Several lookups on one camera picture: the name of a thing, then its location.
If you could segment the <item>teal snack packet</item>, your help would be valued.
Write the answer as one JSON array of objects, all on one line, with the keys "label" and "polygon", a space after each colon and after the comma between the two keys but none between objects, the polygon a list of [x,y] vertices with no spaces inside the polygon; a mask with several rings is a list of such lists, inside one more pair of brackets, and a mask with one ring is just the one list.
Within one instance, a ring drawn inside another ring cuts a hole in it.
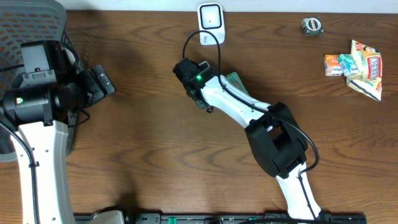
[{"label": "teal snack packet", "polygon": [[244,87],[239,75],[236,72],[230,73],[229,75],[226,76],[227,81],[230,82],[233,86],[235,86],[237,89],[241,90],[245,94],[248,95],[247,89]]}]

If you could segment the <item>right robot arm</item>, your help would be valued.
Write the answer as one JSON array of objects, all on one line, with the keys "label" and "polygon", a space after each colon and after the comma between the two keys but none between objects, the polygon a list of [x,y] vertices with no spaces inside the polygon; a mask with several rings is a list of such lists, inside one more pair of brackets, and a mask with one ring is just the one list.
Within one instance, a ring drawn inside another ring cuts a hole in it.
[{"label": "right robot arm", "polygon": [[308,182],[305,155],[313,143],[283,103],[270,105],[243,92],[207,62],[184,58],[173,68],[187,95],[202,108],[226,113],[245,131],[257,164],[277,179],[291,218],[318,220],[322,209]]}]

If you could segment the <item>orange small snack packet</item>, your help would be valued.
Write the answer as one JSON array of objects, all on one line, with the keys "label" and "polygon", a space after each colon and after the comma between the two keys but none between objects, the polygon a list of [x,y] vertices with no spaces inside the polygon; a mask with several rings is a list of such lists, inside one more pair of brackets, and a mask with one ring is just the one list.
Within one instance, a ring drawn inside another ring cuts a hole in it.
[{"label": "orange small snack packet", "polygon": [[325,75],[329,77],[342,76],[343,71],[338,62],[339,55],[325,55],[323,58]]}]

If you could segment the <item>small teal tissue pack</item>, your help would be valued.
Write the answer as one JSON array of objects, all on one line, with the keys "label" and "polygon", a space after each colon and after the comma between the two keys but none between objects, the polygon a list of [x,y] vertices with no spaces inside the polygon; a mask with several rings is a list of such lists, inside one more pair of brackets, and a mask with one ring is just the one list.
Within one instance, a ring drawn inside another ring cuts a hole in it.
[{"label": "small teal tissue pack", "polygon": [[340,54],[338,56],[338,63],[343,75],[346,77],[359,73],[359,68],[351,54]]}]

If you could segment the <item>large white snack bag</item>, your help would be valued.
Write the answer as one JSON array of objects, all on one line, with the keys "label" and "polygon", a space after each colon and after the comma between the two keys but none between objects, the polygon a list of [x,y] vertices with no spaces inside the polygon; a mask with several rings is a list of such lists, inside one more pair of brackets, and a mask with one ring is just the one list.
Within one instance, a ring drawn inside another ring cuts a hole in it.
[{"label": "large white snack bag", "polygon": [[351,41],[351,55],[359,72],[346,78],[346,84],[380,102],[382,94],[382,57],[378,50],[356,40]]}]

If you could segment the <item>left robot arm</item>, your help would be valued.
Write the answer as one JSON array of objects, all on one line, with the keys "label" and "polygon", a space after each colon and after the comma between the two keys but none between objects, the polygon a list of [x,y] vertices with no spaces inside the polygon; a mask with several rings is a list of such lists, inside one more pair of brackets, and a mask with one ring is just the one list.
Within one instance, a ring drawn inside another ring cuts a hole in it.
[{"label": "left robot arm", "polygon": [[116,91],[100,65],[75,70],[77,54],[56,40],[21,45],[24,69],[19,88],[6,92],[1,113],[17,154],[23,223],[124,223],[122,212],[76,217],[67,176],[69,118]]}]

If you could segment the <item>grey plastic mesh basket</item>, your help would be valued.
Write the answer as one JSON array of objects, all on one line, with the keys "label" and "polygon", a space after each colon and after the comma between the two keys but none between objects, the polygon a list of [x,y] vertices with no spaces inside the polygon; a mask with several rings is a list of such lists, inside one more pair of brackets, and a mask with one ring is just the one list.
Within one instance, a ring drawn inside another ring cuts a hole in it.
[{"label": "grey plastic mesh basket", "polygon": [[85,68],[66,30],[67,13],[57,1],[1,1],[1,121],[13,93],[47,91],[72,82]]}]

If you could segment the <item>white barcode scanner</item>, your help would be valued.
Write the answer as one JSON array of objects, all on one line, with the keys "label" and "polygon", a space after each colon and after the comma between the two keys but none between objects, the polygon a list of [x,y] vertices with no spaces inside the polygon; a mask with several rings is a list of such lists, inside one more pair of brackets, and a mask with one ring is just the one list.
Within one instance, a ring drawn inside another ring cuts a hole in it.
[{"label": "white barcode scanner", "polygon": [[218,2],[203,3],[197,7],[199,30],[211,32],[219,44],[225,40],[223,7]]}]

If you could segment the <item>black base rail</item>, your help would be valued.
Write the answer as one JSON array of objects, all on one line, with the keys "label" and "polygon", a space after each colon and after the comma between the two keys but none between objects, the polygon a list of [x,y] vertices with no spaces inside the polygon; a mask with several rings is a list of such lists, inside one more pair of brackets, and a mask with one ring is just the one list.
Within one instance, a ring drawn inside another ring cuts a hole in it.
[{"label": "black base rail", "polygon": [[[137,213],[129,215],[127,223],[139,224],[204,224],[204,223],[242,223],[245,221],[260,220],[260,219],[281,219],[288,218],[286,213],[265,213],[261,214],[245,214],[245,215],[231,215],[231,214],[168,214],[162,215],[158,213]],[[342,214],[321,214],[320,221],[327,223],[349,223],[349,224],[367,224],[365,215],[342,215]]]}]

